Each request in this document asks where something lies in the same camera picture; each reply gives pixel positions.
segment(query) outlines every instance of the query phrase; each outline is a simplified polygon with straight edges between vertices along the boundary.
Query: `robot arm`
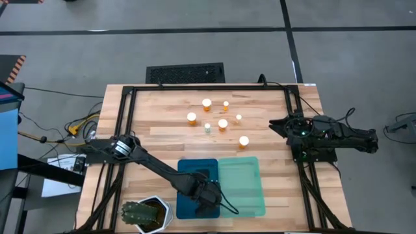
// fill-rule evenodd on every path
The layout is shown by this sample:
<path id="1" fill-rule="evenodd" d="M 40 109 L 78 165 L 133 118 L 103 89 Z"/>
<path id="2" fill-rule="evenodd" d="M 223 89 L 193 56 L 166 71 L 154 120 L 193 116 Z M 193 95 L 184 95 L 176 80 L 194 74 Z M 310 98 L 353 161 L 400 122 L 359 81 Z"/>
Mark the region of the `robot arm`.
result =
<path id="1" fill-rule="evenodd" d="M 269 128 L 288 138 L 287 145 L 301 146 L 307 150 L 355 148 L 375 153 L 378 149 L 376 130 L 353 129 L 323 115 L 271 120 Z"/>
<path id="2" fill-rule="evenodd" d="M 197 201 L 203 207 L 216 207 L 221 202 L 221 190 L 218 183 L 208 181 L 203 174 L 179 173 L 167 164 L 150 155 L 142 148 L 140 141 L 135 136 L 123 135 L 112 145 L 110 153 L 119 161 L 135 162 L 155 172 L 172 187 L 191 200 Z"/>

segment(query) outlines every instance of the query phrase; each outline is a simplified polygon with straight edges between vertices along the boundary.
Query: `yellow cable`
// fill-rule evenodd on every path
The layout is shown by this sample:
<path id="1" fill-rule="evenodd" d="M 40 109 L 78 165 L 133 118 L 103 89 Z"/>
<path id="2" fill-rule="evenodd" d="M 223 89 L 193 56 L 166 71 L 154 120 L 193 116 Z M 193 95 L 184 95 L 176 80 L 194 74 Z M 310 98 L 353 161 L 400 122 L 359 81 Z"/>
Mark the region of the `yellow cable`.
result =
<path id="1" fill-rule="evenodd" d="M 90 117 L 88 117 L 87 119 L 85 119 L 85 120 L 83 120 L 81 123 L 78 123 L 77 125 L 75 125 L 75 126 L 69 126 L 68 127 L 68 131 L 73 135 L 73 136 L 75 136 L 75 135 L 77 135 L 78 134 L 78 130 L 87 122 L 87 121 L 89 121 L 89 120 L 91 120 L 91 119 L 93 119 L 93 118 L 97 118 L 97 117 L 99 117 L 99 114 L 93 114 L 93 115 L 91 115 Z"/>
<path id="2" fill-rule="evenodd" d="M 23 136 L 25 136 L 25 137 L 31 138 L 31 139 L 33 139 L 33 140 L 41 140 L 39 137 L 34 136 L 34 135 L 31 135 L 31 134 L 28 134 L 28 133 L 24 133 L 24 132 L 21 132 L 21 131 L 19 131 L 18 133 L 19 133 L 20 135 L 23 135 Z M 65 144 L 65 145 L 67 145 L 67 146 L 83 146 L 83 145 L 85 145 L 85 142 L 84 142 L 84 143 L 78 143 L 78 144 L 67 144 L 67 143 L 64 143 L 64 142 L 58 143 L 58 142 L 56 142 L 56 141 L 52 141 L 52 140 L 47 140 L 45 143 Z"/>
<path id="3" fill-rule="evenodd" d="M 83 146 L 83 145 L 85 145 L 85 142 L 84 143 L 79 143 L 79 144 L 67 144 L 67 143 L 59 143 L 59 144 L 66 144 L 67 146 Z"/>

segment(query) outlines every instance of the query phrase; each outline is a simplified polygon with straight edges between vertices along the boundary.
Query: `gray floor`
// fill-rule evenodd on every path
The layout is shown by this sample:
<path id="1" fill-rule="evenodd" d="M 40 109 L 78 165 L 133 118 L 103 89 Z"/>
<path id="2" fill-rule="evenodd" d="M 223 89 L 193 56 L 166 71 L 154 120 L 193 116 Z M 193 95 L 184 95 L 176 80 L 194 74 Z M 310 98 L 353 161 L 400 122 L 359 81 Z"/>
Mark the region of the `gray floor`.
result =
<path id="1" fill-rule="evenodd" d="M 416 25 L 413 0 L 287 2 L 293 27 Z M 0 18 L 0 31 L 283 25 L 278 0 L 46 0 L 9 5 Z M 415 111 L 416 31 L 296 32 L 294 39 L 304 82 L 317 83 L 324 111 L 340 117 L 355 107 L 350 123 L 378 131 L 375 155 L 337 151 L 354 227 L 414 233 L 416 198 L 410 186 L 416 185 L 416 147 L 386 140 L 382 128 L 397 114 Z M 254 82 L 260 73 L 271 81 L 294 82 L 284 32 L 0 36 L 0 42 L 0 54 L 27 55 L 18 81 L 80 94 L 102 95 L 109 83 L 144 83 L 146 66 L 199 62 L 223 62 L 228 83 Z M 21 111 L 60 129 L 99 101 L 31 90 L 25 95 Z M 57 137 L 27 121 L 19 129 Z M 34 158 L 48 147 L 19 139 L 19 152 Z M 13 203 L 5 233 L 16 222 L 18 201 Z M 25 232 L 70 230 L 76 207 L 73 199 L 31 211 Z"/>

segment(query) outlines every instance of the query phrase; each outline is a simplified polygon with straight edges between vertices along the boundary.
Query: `black stripe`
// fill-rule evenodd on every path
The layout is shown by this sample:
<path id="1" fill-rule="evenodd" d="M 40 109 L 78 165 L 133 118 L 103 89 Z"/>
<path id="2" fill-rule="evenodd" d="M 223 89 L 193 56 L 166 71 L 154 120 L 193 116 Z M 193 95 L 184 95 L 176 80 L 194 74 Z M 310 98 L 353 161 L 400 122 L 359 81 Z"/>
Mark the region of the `black stripe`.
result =
<path id="1" fill-rule="evenodd" d="M 359 32 L 359 31 L 413 31 L 416 26 L 375 27 L 293 27 L 293 32 Z"/>
<path id="2" fill-rule="evenodd" d="M 6 31 L 0 36 L 58 36 L 58 35 L 104 35 L 104 34 L 171 34 L 171 33 L 267 33 L 283 32 L 283 27 L 230 27 L 230 28 L 195 28 L 195 29 L 124 29 L 94 31 Z"/>
<path id="3" fill-rule="evenodd" d="M 9 0 L 9 4 L 38 4 L 38 0 Z"/>
<path id="4" fill-rule="evenodd" d="M 7 4 L 0 8 L 0 14 Z M 283 8 L 285 27 L 231 27 L 231 28 L 194 28 L 194 29 L 122 29 L 93 32 L 74 31 L 5 31 L 0 36 L 62 36 L 62 35 L 115 35 L 115 34 L 175 34 L 175 33 L 270 33 L 270 32 L 354 32 L 354 31 L 416 31 L 416 26 L 375 26 L 375 27 L 289 27 L 287 7 Z"/>
<path id="5" fill-rule="evenodd" d="M 3 14 L 3 12 L 5 11 L 6 7 L 7 7 L 7 4 L 6 4 L 6 3 L 3 3 L 3 4 L 0 6 L 0 17 L 1 17 L 1 15 Z"/>
<path id="6" fill-rule="evenodd" d="M 285 21 L 287 42 L 289 43 L 289 50 L 291 52 L 292 62 L 294 66 L 294 75 L 296 76 L 296 82 L 303 83 L 304 80 L 302 78 L 302 72 L 300 71 L 300 63 L 298 59 L 298 53 L 296 52 L 296 46 L 294 44 L 291 21 L 289 19 L 289 13 L 287 11 L 286 1 L 280 0 L 280 6 L 281 6 L 281 11 L 283 13 L 283 20 Z"/>

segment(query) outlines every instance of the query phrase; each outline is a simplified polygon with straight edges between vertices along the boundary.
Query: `black grate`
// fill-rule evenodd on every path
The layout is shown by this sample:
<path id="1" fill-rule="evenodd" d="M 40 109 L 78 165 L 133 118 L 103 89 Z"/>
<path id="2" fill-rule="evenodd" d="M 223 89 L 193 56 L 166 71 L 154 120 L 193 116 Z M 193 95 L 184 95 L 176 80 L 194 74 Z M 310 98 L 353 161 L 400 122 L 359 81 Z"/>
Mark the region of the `black grate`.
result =
<path id="1" fill-rule="evenodd" d="M 146 84 L 225 83 L 222 62 L 152 66 L 146 70 Z"/>

